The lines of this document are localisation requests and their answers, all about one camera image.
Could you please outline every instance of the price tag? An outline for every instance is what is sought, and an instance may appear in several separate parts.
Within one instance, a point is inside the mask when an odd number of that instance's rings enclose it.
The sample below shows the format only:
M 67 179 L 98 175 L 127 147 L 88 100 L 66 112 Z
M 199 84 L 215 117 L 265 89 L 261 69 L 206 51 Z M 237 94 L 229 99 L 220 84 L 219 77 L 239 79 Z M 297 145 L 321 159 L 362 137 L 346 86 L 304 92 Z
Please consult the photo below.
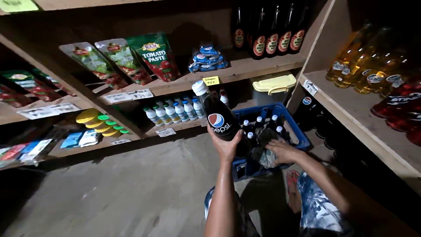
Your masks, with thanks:
M 129 139 L 119 139 L 119 140 L 116 140 L 114 142 L 111 142 L 111 144 L 118 145 L 118 144 L 129 143 L 129 142 L 131 142 L 131 140 L 129 140 Z
M 305 90 L 307 90 L 310 95 L 314 96 L 316 94 L 316 92 L 319 91 L 319 88 L 314 85 L 314 83 L 312 83 L 309 79 L 306 79 L 304 81 L 303 87 Z
M 39 108 L 33 108 L 33 109 L 27 109 L 27 110 L 21 110 L 17 112 L 18 114 L 27 117 L 28 119 L 40 119 L 40 118 L 46 118 L 50 116 L 56 116 L 59 115 L 57 111 L 53 110 L 49 106 L 46 107 L 39 107 Z
M 119 94 L 104 95 L 103 98 L 106 99 L 110 104 L 122 102 L 126 100 L 132 100 L 132 97 L 124 92 L 119 93 Z
M 149 89 L 127 92 L 127 94 L 132 98 L 132 100 L 138 100 L 138 99 L 143 99 L 143 98 L 151 98 L 151 97 L 154 96 L 154 94 L 152 94 L 151 90 L 149 90 Z
M 0 8 L 4 12 L 36 11 L 38 7 L 31 0 L 1 0 Z
M 50 105 L 50 108 L 58 113 L 68 113 L 81 110 L 72 103 L 62 103 L 59 105 Z
M 202 79 L 207 86 L 217 85 L 219 84 L 219 77 L 218 76 L 211 76 Z
M 174 135 L 176 132 L 172 128 L 167 128 L 167 129 L 162 129 L 162 130 L 156 131 L 156 133 L 160 137 L 166 137 L 166 136 L 169 136 L 169 135 Z

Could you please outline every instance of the white paper label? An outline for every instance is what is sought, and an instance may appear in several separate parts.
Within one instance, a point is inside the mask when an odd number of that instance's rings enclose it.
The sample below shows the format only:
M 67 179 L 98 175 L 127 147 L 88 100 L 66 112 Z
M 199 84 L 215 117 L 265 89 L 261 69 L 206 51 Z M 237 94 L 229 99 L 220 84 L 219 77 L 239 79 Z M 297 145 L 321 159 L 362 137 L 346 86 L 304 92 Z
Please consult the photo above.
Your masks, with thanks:
M 110 104 L 132 100 L 132 97 L 124 92 L 119 94 L 104 95 L 103 98 L 106 99 Z
M 59 105 L 50 105 L 50 108 L 58 113 L 68 113 L 81 110 L 72 103 L 62 103 Z
M 316 94 L 316 92 L 319 91 L 319 88 L 316 85 L 314 85 L 314 83 L 312 83 L 309 79 L 306 79 L 304 81 L 303 87 L 312 96 L 314 96 Z
M 172 128 L 167 128 L 167 129 L 162 129 L 162 130 L 156 131 L 156 133 L 160 137 L 166 137 L 166 136 L 169 136 L 169 135 L 174 135 L 176 132 Z
M 21 110 L 21 111 L 18 111 L 17 113 L 31 120 L 46 118 L 50 116 L 56 116 L 60 114 L 56 110 L 53 110 L 52 108 L 50 108 L 50 106 Z
M 116 140 L 114 142 L 111 142 L 111 144 L 118 145 L 118 144 L 129 143 L 129 142 L 131 142 L 131 140 L 129 140 L 129 139 L 119 139 L 119 140 Z
M 127 94 L 131 97 L 132 100 L 138 100 L 138 99 L 143 99 L 143 98 L 151 98 L 151 97 L 154 96 L 154 94 L 152 94 L 151 90 L 149 90 L 149 89 L 127 92 Z

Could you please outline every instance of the blue plastic crate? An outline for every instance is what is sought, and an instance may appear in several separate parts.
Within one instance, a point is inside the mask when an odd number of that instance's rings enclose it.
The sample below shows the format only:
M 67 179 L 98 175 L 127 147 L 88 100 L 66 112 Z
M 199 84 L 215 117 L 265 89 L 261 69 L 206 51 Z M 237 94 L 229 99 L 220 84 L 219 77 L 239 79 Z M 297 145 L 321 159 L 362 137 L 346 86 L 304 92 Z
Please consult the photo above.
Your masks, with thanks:
M 309 139 L 305 136 L 305 134 L 300 130 L 297 123 L 294 121 L 292 116 L 290 115 L 287 108 L 282 103 L 275 103 L 265 106 L 256 106 L 241 110 L 235 110 L 233 111 L 237 119 L 241 119 L 242 116 L 246 116 L 249 114 L 259 114 L 259 116 L 262 117 L 263 121 L 266 118 L 271 118 L 272 115 L 277 115 L 278 118 L 283 115 L 284 119 L 288 122 L 291 129 L 293 130 L 295 136 L 298 139 L 298 144 L 295 146 L 295 148 L 300 150 L 306 150 L 310 146 Z M 232 163 L 232 176 L 234 179 L 234 182 L 248 179 L 251 177 L 256 177 L 265 173 L 273 172 L 273 171 L 279 171 L 278 168 L 273 169 L 265 169 L 263 166 L 261 166 L 259 163 L 252 159 L 235 159 Z

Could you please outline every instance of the yellow container lid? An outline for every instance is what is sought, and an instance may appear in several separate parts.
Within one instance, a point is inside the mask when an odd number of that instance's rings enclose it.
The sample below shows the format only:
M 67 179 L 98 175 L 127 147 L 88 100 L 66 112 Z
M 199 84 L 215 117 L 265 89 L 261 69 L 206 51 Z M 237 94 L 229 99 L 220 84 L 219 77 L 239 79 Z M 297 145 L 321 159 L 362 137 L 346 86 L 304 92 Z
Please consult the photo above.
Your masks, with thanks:
M 98 123 L 94 123 L 94 124 L 91 124 L 91 125 L 85 125 L 85 127 L 87 127 L 87 128 L 96 128 L 96 127 L 101 126 L 101 124 L 104 124 L 104 123 L 105 123 L 104 121 L 99 121 Z
M 111 130 L 114 130 L 113 128 L 112 128 L 112 126 L 110 126 L 110 125 L 107 125 L 107 127 L 105 127 L 105 128 L 103 128 L 103 129 L 95 129 L 95 131 L 96 132 L 99 132 L 99 133 L 103 133 L 103 132 L 111 132 Z
M 256 91 L 267 92 L 268 95 L 277 92 L 288 92 L 289 88 L 295 86 L 297 80 L 289 72 L 272 73 L 250 78 Z
M 77 117 L 76 117 L 76 122 L 78 124 L 84 124 L 92 119 L 95 119 L 98 117 L 98 113 L 99 111 L 91 108 L 91 109 L 87 109 L 83 112 L 81 112 Z

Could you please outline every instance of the tomato paste pouch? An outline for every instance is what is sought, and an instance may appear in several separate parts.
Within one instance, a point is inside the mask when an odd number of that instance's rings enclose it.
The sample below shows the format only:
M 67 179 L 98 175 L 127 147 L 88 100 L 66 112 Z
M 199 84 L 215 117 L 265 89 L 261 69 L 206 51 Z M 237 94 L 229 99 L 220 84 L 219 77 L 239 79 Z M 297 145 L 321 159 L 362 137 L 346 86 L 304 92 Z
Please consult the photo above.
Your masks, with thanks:
M 67 94 L 69 94 L 71 96 L 74 96 L 74 97 L 77 96 L 76 94 L 73 94 L 70 90 L 65 88 L 63 85 L 61 85 L 58 81 L 54 80 L 54 78 L 50 77 L 48 74 L 43 73 L 38 68 L 33 69 L 32 72 L 35 75 L 37 75 L 41 78 L 44 78 L 45 80 L 50 81 L 51 83 L 53 83 L 53 85 L 55 85 L 57 88 L 61 89 L 62 91 L 66 92 Z
M 54 101 L 61 98 L 61 95 L 48 87 L 40 80 L 36 79 L 33 74 L 23 70 L 10 70 L 0 72 L 1 75 L 8 80 L 18 84 L 29 93 L 38 97 L 43 101 Z
M 152 72 L 161 80 L 170 82 L 180 72 L 164 32 L 127 38 L 130 48 L 140 55 Z
M 128 86 L 118 75 L 101 53 L 88 42 L 71 43 L 59 46 L 59 49 L 87 68 L 99 79 L 105 81 L 115 90 Z
M 99 41 L 95 43 L 95 47 L 108 59 L 115 62 L 134 83 L 144 86 L 152 81 L 151 76 L 137 60 L 125 39 Z

